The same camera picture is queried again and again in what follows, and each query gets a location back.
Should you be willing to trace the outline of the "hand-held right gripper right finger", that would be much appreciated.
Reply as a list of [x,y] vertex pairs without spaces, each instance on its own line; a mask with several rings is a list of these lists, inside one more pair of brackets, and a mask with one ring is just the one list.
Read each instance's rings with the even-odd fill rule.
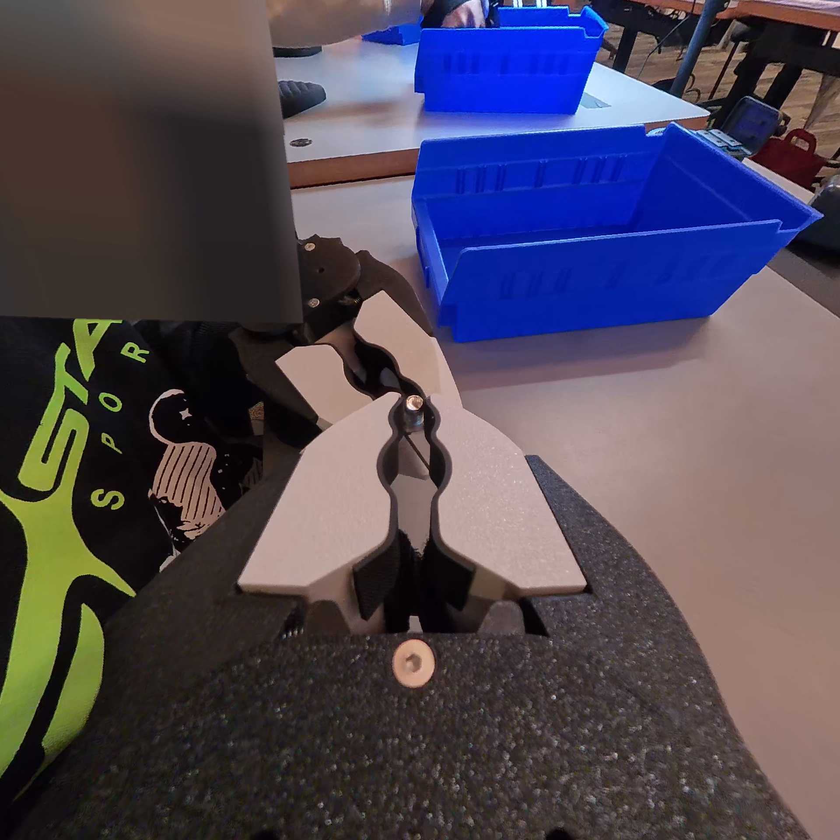
[[585,575],[526,456],[448,398],[427,401],[429,535],[421,559],[434,624],[481,624],[498,602],[577,595]]

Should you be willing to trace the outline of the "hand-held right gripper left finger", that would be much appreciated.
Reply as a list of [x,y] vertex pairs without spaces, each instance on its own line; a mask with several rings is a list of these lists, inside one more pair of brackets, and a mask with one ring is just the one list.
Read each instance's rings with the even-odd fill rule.
[[407,535],[392,483],[403,399],[389,392],[301,452],[238,588],[334,604],[347,624],[407,624]]

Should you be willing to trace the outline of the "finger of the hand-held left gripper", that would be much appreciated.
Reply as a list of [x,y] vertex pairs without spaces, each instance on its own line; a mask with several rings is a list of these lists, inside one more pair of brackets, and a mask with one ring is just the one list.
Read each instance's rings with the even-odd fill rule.
[[313,410],[322,432],[374,402],[341,352],[329,343],[294,347],[275,365]]
[[356,351],[382,383],[393,384],[405,396],[439,395],[462,407],[455,378],[437,339],[427,333],[385,291],[363,301],[353,321]]

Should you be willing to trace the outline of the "blue plastic bin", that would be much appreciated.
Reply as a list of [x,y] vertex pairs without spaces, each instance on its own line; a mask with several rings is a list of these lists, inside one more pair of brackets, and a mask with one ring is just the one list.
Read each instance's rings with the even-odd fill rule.
[[427,28],[415,92],[429,112],[574,114],[607,25],[591,7],[500,7],[488,28]]
[[413,24],[400,24],[362,36],[364,41],[387,46],[411,46],[418,43],[422,33],[422,19]]
[[412,205],[456,342],[708,317],[822,216],[675,123],[427,140]]

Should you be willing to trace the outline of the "person's left forearm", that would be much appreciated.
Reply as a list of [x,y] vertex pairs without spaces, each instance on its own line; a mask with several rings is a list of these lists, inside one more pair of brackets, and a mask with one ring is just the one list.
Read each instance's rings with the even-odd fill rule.
[[246,413],[262,401],[231,339],[237,322],[142,319],[131,323],[205,414]]

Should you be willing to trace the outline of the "black printed shirt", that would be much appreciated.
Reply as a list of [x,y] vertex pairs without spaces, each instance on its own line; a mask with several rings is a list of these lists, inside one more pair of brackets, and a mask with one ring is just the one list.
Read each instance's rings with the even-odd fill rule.
[[132,321],[1,318],[2,810],[84,728],[104,626],[261,477]]

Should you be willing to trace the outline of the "dark blue bag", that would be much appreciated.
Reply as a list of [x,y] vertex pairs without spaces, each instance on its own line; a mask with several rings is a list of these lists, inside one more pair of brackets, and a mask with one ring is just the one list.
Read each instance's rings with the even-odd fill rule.
[[782,121],[781,111],[755,97],[741,98],[721,128],[699,129],[695,135],[727,156],[743,161],[758,153]]

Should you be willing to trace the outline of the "red bag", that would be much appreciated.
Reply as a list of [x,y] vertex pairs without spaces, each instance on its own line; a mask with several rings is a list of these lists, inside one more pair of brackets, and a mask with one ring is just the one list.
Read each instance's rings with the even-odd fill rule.
[[772,137],[750,160],[798,186],[810,188],[828,159],[816,151],[815,135],[793,129],[784,137]]

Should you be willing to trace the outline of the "grey tool case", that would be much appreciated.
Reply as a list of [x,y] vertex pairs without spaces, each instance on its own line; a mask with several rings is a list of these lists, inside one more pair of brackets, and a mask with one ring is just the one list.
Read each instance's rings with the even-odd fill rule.
[[813,243],[839,255],[839,174],[820,185],[812,207],[822,214],[813,225]]

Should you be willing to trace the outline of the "long wooden desk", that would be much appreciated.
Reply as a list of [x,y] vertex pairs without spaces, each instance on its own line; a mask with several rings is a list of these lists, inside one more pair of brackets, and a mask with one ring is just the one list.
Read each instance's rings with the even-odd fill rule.
[[756,18],[763,26],[716,114],[717,126],[742,98],[753,95],[768,65],[782,65],[764,96],[775,109],[784,105],[804,70],[838,78],[839,52],[833,46],[839,32],[838,2],[743,1],[730,6],[724,17]]

